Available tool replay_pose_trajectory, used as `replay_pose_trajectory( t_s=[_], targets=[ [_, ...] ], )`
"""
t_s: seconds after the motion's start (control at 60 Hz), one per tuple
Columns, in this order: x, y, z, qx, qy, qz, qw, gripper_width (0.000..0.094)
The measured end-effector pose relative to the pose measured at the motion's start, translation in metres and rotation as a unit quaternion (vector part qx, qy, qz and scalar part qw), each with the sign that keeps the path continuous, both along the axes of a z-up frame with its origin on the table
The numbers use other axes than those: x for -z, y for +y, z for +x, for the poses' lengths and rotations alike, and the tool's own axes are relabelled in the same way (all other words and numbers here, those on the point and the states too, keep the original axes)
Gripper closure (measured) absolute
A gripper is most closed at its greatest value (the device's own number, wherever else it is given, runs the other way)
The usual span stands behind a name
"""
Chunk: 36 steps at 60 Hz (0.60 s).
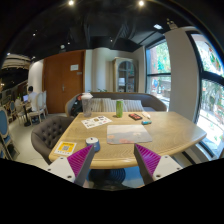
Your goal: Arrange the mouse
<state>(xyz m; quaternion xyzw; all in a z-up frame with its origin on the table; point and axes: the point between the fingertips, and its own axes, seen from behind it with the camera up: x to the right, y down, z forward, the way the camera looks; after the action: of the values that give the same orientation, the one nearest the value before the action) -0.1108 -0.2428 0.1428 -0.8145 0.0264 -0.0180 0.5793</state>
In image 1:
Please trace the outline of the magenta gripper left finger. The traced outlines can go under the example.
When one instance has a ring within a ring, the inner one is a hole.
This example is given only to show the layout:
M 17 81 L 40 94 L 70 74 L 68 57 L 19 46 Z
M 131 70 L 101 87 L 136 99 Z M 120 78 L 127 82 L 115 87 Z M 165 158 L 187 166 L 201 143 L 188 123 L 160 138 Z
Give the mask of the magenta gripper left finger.
M 47 171 L 81 187 L 88 187 L 86 177 L 94 154 L 94 146 L 86 146 L 68 157 L 59 157 L 47 167 Z

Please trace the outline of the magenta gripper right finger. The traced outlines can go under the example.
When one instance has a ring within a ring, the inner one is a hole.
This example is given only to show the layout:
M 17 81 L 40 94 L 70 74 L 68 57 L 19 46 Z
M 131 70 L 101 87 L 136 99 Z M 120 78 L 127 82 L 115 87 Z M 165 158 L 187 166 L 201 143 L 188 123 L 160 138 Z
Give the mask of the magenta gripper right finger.
M 145 185 L 182 169 L 169 155 L 160 156 L 139 144 L 134 145 L 134 155 Z

